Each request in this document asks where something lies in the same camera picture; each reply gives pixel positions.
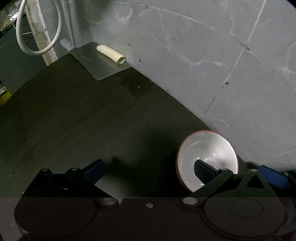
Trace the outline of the white ceramic bowl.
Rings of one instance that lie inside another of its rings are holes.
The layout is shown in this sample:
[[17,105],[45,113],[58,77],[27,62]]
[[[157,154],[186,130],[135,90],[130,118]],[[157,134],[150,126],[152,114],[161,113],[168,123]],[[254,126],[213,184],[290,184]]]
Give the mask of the white ceramic bowl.
[[216,170],[227,168],[239,173],[239,161],[231,144],[213,131],[197,131],[182,142],[176,158],[178,179],[189,191],[205,185],[194,172],[194,164],[201,160]]

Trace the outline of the cleaver knife steel blade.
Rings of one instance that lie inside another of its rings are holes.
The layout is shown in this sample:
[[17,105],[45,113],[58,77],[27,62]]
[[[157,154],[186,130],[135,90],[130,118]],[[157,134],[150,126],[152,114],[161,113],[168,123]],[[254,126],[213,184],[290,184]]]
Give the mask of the cleaver knife steel blade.
[[98,81],[130,68],[126,61],[121,64],[115,63],[111,58],[97,51],[98,44],[95,42],[90,42],[79,48],[74,47],[67,39],[62,39],[60,44]]

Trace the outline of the cream rolled cloth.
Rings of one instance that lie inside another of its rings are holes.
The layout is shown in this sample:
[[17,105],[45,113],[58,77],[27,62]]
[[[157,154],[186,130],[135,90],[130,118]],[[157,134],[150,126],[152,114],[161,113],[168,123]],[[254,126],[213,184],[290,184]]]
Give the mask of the cream rolled cloth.
[[113,60],[116,64],[123,64],[126,61],[125,56],[110,48],[109,46],[98,45],[96,49],[101,54],[104,54],[105,56]]

